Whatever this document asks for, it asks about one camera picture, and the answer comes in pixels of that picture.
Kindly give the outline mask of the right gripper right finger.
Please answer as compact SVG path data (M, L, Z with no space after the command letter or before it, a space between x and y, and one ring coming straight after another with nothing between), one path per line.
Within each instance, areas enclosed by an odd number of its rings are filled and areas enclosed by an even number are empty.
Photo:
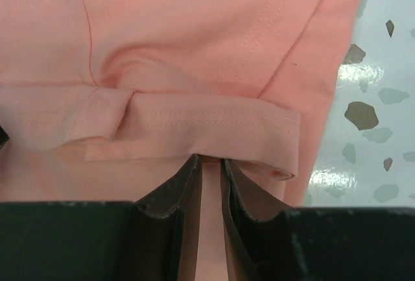
M220 161L222 216L231 280L293 280L289 208L248 178L234 161Z

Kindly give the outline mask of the salmon pink t shirt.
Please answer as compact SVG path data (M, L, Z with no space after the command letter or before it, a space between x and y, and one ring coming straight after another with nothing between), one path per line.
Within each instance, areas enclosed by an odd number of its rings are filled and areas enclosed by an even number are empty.
M220 164L300 205L361 0L1 0L2 201L134 201L203 166L195 278L228 280Z

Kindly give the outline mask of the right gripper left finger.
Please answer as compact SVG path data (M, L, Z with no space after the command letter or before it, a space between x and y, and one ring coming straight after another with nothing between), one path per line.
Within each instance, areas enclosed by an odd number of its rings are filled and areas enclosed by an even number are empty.
M136 202L137 280L194 280L198 254L202 159L194 154L179 171Z

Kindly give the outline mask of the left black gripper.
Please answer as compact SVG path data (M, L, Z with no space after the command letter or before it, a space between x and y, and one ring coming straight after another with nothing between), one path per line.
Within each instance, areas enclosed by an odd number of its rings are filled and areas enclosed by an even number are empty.
M0 149L3 148L5 143L9 140L8 134L0 127Z

